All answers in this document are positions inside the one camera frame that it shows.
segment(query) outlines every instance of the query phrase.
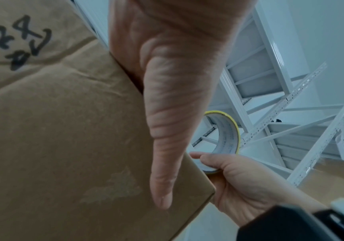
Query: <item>packing tape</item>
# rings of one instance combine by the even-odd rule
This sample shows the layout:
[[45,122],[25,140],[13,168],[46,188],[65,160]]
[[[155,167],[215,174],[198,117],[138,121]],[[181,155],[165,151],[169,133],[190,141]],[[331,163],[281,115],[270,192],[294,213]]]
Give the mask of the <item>packing tape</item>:
[[[205,112],[205,116],[217,125],[218,144],[212,153],[214,154],[237,154],[240,148],[241,137],[237,123],[225,112],[213,110]],[[196,165],[205,174],[215,174],[220,170],[208,167],[199,160],[194,160]]]

